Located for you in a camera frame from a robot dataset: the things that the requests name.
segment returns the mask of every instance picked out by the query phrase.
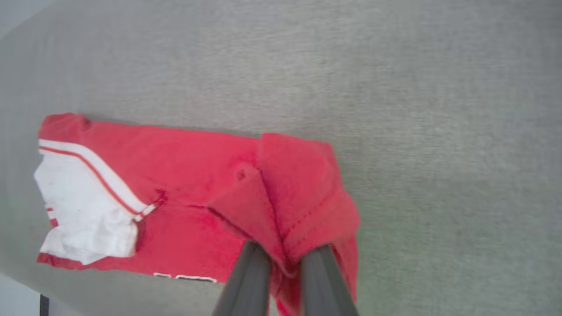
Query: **gray fabric surface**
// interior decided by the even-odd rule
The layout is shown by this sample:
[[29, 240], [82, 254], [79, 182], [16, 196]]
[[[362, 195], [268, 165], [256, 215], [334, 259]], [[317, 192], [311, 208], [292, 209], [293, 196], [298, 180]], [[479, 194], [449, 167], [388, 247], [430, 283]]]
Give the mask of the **gray fabric surface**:
[[45, 115], [334, 145], [362, 315], [562, 313], [562, 3], [67, 1], [0, 41], [0, 272], [84, 315], [220, 286], [35, 263]]

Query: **red shorts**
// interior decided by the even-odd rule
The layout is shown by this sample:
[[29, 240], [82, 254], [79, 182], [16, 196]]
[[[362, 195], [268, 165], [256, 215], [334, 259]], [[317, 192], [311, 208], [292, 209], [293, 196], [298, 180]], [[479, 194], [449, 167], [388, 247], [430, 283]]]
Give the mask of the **red shorts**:
[[271, 294], [298, 314], [298, 262], [331, 243], [355, 297], [359, 215], [330, 145], [45, 118], [35, 179], [53, 224], [38, 261], [67, 269], [225, 282], [245, 239], [274, 265]]

